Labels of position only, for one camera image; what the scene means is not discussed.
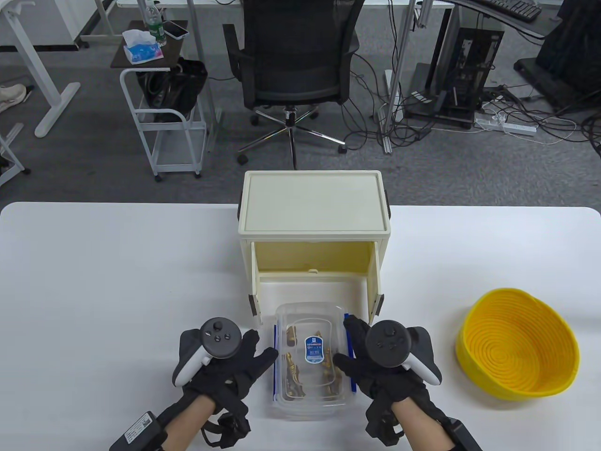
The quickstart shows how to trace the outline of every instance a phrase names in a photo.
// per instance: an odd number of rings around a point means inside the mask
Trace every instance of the cabinet lid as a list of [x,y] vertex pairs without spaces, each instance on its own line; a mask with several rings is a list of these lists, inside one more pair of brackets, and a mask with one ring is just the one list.
[[389,235],[380,171],[248,171],[239,232]]

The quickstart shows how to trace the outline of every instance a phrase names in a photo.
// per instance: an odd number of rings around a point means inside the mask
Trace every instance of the brown shelf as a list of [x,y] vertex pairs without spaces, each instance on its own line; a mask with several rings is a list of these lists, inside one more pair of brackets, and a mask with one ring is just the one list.
[[[187,20],[173,20],[173,22],[182,28],[186,28],[188,26]],[[132,20],[127,29],[146,30],[147,28],[146,24],[142,20]],[[132,64],[129,62],[125,56],[125,51],[123,50],[123,47],[125,46],[125,39],[121,39],[121,43],[119,44],[115,58],[112,60],[111,69],[131,69],[132,67],[140,69],[148,67],[175,67],[177,66],[177,60],[180,57],[180,52],[182,51],[184,39],[177,40],[173,39],[171,36],[167,36],[167,44],[161,47],[161,50],[163,50],[163,58],[144,64]]]

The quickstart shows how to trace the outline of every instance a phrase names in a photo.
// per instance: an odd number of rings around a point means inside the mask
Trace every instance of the forearm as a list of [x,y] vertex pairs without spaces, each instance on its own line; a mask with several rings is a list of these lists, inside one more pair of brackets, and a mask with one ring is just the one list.
[[413,451],[450,451],[455,446],[442,426],[426,415],[411,398],[392,405]]
[[205,395],[196,398],[186,410],[166,426],[168,436],[163,443],[163,449],[185,451],[214,411],[215,403],[211,398]]

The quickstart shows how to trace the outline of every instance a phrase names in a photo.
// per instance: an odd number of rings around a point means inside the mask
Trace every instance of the open cabinet door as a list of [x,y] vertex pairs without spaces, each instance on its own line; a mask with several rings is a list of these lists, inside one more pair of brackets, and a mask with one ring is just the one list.
[[251,277],[251,293],[248,295],[248,301],[251,304],[252,315],[257,317],[259,324],[261,321],[261,309],[259,307],[259,269],[257,266],[257,252],[255,251],[254,242],[251,243],[251,266],[252,266],[252,277]]
[[382,285],[380,283],[380,259],[378,256],[378,243],[373,242],[371,248],[370,264],[367,269],[367,305],[370,314],[370,325],[374,317],[380,314],[384,294],[382,294]]

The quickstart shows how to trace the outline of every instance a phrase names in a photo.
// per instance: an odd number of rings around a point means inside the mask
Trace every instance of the black glove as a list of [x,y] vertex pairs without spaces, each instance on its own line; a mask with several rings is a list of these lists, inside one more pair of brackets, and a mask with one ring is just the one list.
[[[199,329],[193,329],[182,334],[180,357],[186,353],[186,343],[199,333]],[[248,407],[241,400],[246,397],[251,385],[278,358],[278,351],[274,348],[267,348],[261,355],[254,357],[258,341],[258,332],[249,330],[242,337],[240,349],[233,357],[214,358],[208,365],[203,366],[192,380],[182,387],[182,398],[158,416],[158,422],[166,426],[201,394],[215,402],[215,414],[225,408],[235,417],[243,418],[248,413]]]
[[244,399],[251,386],[278,358],[278,351],[274,348],[267,348],[255,357],[258,341],[259,334],[256,330],[246,332],[242,337],[240,349],[233,357],[211,360],[211,363],[203,366],[192,380],[184,385],[184,393],[207,395],[217,405],[215,413],[224,407],[220,405],[219,399],[223,387],[228,388],[236,398]]
[[440,423],[448,421],[447,416],[430,400],[426,385],[417,374],[402,366],[384,368],[369,357],[365,347],[365,336],[370,327],[365,321],[350,315],[345,318],[344,327],[349,332],[356,358],[336,354],[333,362],[348,377],[354,379],[363,393],[374,399],[366,412],[367,420],[371,425],[368,426],[368,433],[372,437],[382,440],[381,419],[393,417],[390,412],[392,403],[408,397],[431,418]]

